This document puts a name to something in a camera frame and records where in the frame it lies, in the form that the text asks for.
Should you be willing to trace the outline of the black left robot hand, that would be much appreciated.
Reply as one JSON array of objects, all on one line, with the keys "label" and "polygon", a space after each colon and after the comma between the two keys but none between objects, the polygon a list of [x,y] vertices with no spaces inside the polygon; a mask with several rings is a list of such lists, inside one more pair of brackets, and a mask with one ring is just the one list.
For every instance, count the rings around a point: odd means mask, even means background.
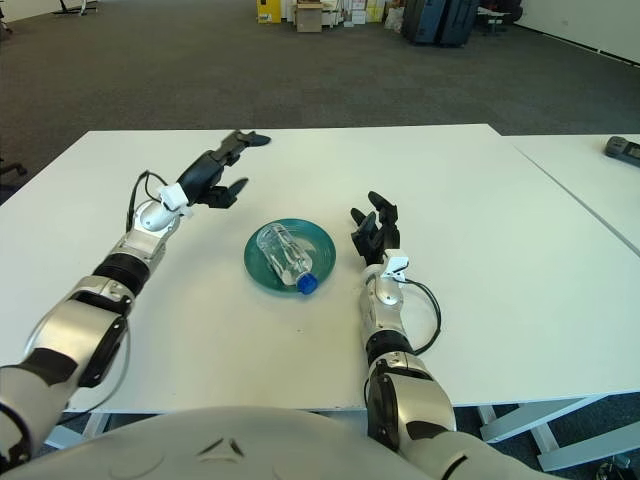
[{"label": "black left robot hand", "polygon": [[207,150],[201,154],[177,180],[186,195],[187,205],[203,204],[209,208],[230,208],[249,179],[241,178],[229,186],[220,186],[224,169],[233,166],[246,148],[261,147],[270,142],[269,136],[255,131],[243,133],[235,130],[221,141],[216,150]]}]

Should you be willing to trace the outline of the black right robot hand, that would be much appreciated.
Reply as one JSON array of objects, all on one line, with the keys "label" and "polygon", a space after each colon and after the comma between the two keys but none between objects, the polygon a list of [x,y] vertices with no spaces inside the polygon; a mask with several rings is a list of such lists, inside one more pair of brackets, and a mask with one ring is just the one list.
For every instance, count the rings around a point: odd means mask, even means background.
[{"label": "black right robot hand", "polygon": [[385,251],[400,248],[400,231],[397,206],[389,202],[375,191],[368,193],[368,199],[374,210],[365,215],[357,208],[350,210],[356,223],[356,230],[351,234],[352,242],[358,254],[367,266],[382,264]]}]

